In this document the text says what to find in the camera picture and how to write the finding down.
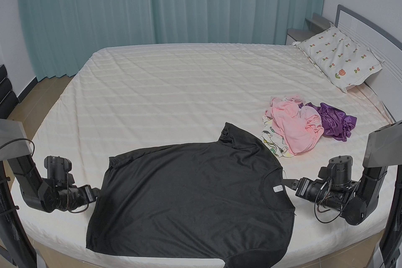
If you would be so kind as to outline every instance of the nightstand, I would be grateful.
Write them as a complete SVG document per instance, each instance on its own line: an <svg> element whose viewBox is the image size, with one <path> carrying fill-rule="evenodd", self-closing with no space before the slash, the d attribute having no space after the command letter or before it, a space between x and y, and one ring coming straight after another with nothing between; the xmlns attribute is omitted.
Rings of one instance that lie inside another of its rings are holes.
<svg viewBox="0 0 402 268"><path fill-rule="evenodd" d="M302 29L288 29L286 44L292 44L294 41L304 41L313 37L315 34L319 34L324 30L329 29L330 21L320 16L319 14L313 13L311 19L306 18L305 22L307 24L308 30Z"/></svg>

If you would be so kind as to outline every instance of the crumpled clothing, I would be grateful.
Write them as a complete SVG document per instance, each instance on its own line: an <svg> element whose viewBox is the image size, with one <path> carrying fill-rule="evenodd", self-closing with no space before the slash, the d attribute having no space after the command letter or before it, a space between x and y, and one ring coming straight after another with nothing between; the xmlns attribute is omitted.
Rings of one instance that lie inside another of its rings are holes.
<svg viewBox="0 0 402 268"><path fill-rule="evenodd" d="M293 154L289 152L289 146L286 145L285 139L278 133L275 133L272 128L272 119L263 116L264 129L261 134L260 140L277 158L280 157L293 157Z"/></svg>
<svg viewBox="0 0 402 268"><path fill-rule="evenodd" d="M314 108L321 116L324 135L332 136L335 140L347 141L351 130L356 126L357 118L346 115L343 110L321 103L320 107L307 103L306 106Z"/></svg>
<svg viewBox="0 0 402 268"><path fill-rule="evenodd" d="M293 155L311 150L324 133L319 113L311 106L299 108L303 102L299 95L285 100L272 98L265 112L265 116L273 120L272 128L285 139Z"/></svg>

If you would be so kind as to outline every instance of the purple clothing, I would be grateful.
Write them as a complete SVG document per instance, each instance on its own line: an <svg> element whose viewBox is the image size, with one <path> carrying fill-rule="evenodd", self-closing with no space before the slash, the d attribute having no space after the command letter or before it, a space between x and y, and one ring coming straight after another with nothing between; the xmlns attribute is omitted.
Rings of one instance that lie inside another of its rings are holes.
<svg viewBox="0 0 402 268"><path fill-rule="evenodd" d="M357 118L346 115L342 110L333 106L321 103L321 106L314 106L307 103L306 106L313 107L321 116L322 127L324 127L324 135L332 136L335 140L346 142L350 137L350 131L356 126Z"/></svg>

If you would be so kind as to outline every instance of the floral pillow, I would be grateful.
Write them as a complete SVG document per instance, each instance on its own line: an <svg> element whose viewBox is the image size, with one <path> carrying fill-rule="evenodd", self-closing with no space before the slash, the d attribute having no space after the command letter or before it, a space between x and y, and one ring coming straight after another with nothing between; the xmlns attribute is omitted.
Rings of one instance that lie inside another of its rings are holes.
<svg viewBox="0 0 402 268"><path fill-rule="evenodd" d="M344 93L382 69L370 49L355 43L333 25L296 46Z"/></svg>

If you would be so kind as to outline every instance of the headboard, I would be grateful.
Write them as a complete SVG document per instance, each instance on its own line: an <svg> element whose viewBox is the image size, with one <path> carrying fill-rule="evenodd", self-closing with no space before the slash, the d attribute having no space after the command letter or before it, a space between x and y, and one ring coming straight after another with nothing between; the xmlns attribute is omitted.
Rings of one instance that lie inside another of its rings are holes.
<svg viewBox="0 0 402 268"><path fill-rule="evenodd" d="M395 120L402 119L402 43L361 15L338 5L335 26L355 42L371 49L383 69L368 77L367 85Z"/></svg>

